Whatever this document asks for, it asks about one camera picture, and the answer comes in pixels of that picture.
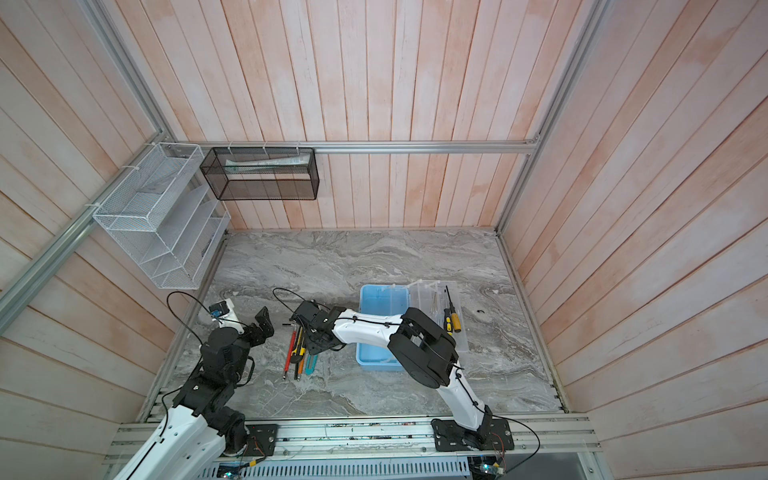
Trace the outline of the left aluminium wall rail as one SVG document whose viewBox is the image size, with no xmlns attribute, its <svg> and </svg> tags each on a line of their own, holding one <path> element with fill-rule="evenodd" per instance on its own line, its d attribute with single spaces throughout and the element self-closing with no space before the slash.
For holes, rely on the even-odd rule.
<svg viewBox="0 0 768 480">
<path fill-rule="evenodd" d="M 134 154 L 127 165 L 118 168 L 117 173 L 88 200 L 67 225 L 48 242 L 13 278 L 10 286 L 1 294 L 1 334 L 17 320 L 22 311 L 54 277 L 77 248 L 90 236 L 96 227 L 95 212 L 112 192 L 138 168 L 139 162 L 157 145 L 173 136 L 160 131 L 147 140 Z"/>
</svg>

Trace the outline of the horizontal aluminium wall rail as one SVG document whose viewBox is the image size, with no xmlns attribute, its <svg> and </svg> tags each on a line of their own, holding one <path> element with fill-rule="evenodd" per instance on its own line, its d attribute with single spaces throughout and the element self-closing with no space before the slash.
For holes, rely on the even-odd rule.
<svg viewBox="0 0 768 480">
<path fill-rule="evenodd" d="M 270 152 L 296 152 L 311 149 L 317 154 L 530 154 L 537 147 L 535 140 L 474 140 L 474 141 L 254 141 L 254 142 L 192 142 L 203 151 L 211 148 L 253 148 Z"/>
</svg>

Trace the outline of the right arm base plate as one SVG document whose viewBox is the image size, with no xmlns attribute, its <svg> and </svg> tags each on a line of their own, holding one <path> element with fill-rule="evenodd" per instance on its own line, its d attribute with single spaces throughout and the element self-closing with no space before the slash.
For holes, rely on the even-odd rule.
<svg viewBox="0 0 768 480">
<path fill-rule="evenodd" d="M 432 419 L 430 423 L 438 452 L 511 451 L 515 448 L 508 423 L 492 418 L 480 432 L 465 429 L 454 420 Z"/>
</svg>

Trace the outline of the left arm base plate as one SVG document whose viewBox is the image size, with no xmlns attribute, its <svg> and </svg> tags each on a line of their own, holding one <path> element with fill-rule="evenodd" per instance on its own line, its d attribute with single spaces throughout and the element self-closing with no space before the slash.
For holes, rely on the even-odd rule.
<svg viewBox="0 0 768 480">
<path fill-rule="evenodd" d="M 224 434 L 227 457 L 269 457 L 274 454 L 278 424 L 238 424 Z"/>
</svg>

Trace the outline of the aluminium front rail frame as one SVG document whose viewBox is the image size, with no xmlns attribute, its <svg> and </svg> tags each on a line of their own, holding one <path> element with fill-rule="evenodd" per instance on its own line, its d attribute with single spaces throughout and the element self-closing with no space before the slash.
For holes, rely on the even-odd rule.
<svg viewBox="0 0 768 480">
<path fill-rule="evenodd" d="M 296 478 L 384 479 L 555 477 L 574 472 L 584 479 L 612 474 L 590 420 L 583 414 L 533 414 L 505 420 L 511 451 L 438 452 L 431 418 L 362 417 L 257 420 L 278 424 L 272 456 L 221 456 L 193 479 Z"/>
</svg>

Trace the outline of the black mesh wall basket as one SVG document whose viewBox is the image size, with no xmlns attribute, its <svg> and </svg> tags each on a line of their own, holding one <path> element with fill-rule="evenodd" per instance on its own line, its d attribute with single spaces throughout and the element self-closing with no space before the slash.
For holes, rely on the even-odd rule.
<svg viewBox="0 0 768 480">
<path fill-rule="evenodd" d="M 315 152 L 303 147 L 213 147 L 201 171 L 224 201 L 314 200 L 320 184 Z"/>
</svg>

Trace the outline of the yellow black handled screwdriver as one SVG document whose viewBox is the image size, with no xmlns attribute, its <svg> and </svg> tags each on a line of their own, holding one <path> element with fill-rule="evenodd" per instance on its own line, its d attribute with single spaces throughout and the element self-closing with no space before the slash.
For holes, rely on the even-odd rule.
<svg viewBox="0 0 768 480">
<path fill-rule="evenodd" d="M 295 338 L 294 347 L 291 355 L 291 363 L 294 365 L 293 378 L 295 380 L 299 380 L 301 378 L 301 374 L 303 371 L 304 360 L 305 360 L 304 337 L 305 337 L 305 329 L 303 327 L 299 327 L 297 330 L 297 335 Z"/>
</svg>

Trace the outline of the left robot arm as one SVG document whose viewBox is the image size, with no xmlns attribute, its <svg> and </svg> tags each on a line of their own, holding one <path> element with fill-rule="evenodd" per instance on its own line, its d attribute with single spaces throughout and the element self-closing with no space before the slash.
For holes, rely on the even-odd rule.
<svg viewBox="0 0 768 480">
<path fill-rule="evenodd" d="M 117 474 L 119 479 L 193 479 L 221 456 L 251 452 L 258 462 L 274 454 L 276 424 L 246 426 L 245 415 L 228 407 L 244 375 L 252 348 L 274 335 L 264 307 L 251 324 L 233 311 L 220 319 L 200 348 L 201 358 L 181 386 L 162 424 Z"/>
</svg>

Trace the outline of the red handled hex key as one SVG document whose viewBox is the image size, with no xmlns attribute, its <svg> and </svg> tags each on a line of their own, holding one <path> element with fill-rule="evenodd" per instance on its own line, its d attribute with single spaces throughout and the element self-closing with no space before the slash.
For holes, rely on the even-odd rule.
<svg viewBox="0 0 768 480">
<path fill-rule="evenodd" d="M 286 357 L 285 357 L 285 362 L 284 362 L 284 367 L 283 367 L 283 374 L 282 374 L 282 379 L 283 380 L 287 379 L 288 372 L 290 370 L 291 359 L 292 359 L 292 357 L 294 355 L 294 351 L 295 351 L 295 348 L 296 348 L 296 341 L 297 341 L 298 332 L 299 332 L 299 327 L 294 326 L 292 334 L 291 334 L 289 346 L 288 346 L 288 351 L 287 351 Z"/>
</svg>

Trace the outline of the short yellow black screwdriver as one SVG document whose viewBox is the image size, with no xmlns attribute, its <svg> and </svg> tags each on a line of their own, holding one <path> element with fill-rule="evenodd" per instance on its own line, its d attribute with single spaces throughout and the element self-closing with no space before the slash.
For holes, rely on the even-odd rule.
<svg viewBox="0 0 768 480">
<path fill-rule="evenodd" d="M 443 322 L 444 329 L 452 335 L 454 332 L 454 326 L 453 326 L 453 318 L 452 318 L 452 307 L 448 306 L 444 309 L 444 322 Z"/>
</svg>

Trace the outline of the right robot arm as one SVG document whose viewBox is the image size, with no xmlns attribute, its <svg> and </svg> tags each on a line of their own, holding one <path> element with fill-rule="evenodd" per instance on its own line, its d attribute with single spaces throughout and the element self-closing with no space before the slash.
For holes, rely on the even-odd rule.
<svg viewBox="0 0 768 480">
<path fill-rule="evenodd" d="M 387 348 L 412 379 L 435 389 L 450 408 L 451 420 L 432 422 L 436 435 L 470 449 L 491 439 L 493 413 L 466 382 L 453 336 L 420 309 L 381 316 L 341 307 L 324 311 L 304 301 L 291 320 L 304 329 L 311 355 L 347 344 Z"/>
</svg>

